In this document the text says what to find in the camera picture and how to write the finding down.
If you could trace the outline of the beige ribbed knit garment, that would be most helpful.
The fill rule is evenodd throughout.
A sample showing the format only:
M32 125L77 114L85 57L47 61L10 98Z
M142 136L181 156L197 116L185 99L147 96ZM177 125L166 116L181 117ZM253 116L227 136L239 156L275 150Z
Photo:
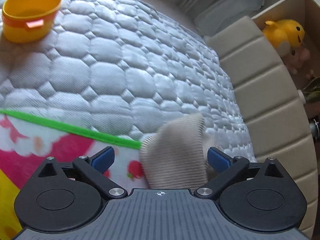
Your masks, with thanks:
M139 150L149 188L194 191L204 185L217 175L207 160L208 150L216 146L200 113L168 122Z

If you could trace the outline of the colourful cartoon play mat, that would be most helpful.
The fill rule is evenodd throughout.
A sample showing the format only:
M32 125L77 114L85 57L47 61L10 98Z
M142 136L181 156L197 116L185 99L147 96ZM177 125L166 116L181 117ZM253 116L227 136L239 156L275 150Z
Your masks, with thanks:
M20 189L47 157L71 162L91 157L109 142L96 141L73 133L1 114L1 239L12 239L21 231L14 200ZM148 188L138 150L113 145L115 160L104 176L131 191Z

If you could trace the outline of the beige padded headboard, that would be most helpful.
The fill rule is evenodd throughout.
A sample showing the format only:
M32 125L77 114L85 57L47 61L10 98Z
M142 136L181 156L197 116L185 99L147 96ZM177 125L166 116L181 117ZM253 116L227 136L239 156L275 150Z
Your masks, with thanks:
M231 79L258 161L278 159L308 203L300 230L311 237L318 169L309 121L293 80L257 25L243 17L207 41Z

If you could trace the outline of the green potted plant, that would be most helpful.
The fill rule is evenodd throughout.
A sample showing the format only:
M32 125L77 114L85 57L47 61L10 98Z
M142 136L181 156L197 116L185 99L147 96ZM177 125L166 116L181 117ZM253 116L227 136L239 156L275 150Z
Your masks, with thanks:
M306 103L316 103L320 100L320 79L313 77L310 82L302 89Z

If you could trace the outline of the pink plush toy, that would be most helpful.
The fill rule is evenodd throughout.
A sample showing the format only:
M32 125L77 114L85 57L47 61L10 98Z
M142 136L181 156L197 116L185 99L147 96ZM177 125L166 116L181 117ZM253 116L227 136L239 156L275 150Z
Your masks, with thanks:
M296 75L298 70L303 67L304 62L310 59L310 51L301 46L292 48L290 52L283 57L283 62L290 74Z

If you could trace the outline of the white quilted mattress pad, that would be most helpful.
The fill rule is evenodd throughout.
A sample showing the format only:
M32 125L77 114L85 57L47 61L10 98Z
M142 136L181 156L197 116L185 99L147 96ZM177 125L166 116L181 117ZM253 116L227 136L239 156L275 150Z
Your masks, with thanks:
M62 0L43 39L2 37L1 109L136 141L201 113L227 154L255 159L217 53L140 0Z

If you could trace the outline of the yellow plush toy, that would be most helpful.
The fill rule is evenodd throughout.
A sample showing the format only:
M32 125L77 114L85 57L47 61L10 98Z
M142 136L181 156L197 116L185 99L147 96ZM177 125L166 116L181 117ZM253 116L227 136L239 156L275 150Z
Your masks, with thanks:
M285 57L292 49L302 46L305 31L295 20L266 21L263 34L280 57Z

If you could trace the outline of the orange plastic basin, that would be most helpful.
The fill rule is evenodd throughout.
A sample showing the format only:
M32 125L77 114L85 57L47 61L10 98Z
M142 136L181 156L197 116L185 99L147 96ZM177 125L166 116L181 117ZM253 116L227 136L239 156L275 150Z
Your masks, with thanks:
M6 0L2 7L2 33L14 43L45 37L53 27L62 0Z

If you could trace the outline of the grey sheer curtain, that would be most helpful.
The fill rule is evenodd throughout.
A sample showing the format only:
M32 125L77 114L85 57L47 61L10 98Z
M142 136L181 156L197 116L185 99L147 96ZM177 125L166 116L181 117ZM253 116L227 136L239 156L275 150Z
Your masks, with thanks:
M265 0L182 0L180 8L203 37L212 37L238 19L263 7Z

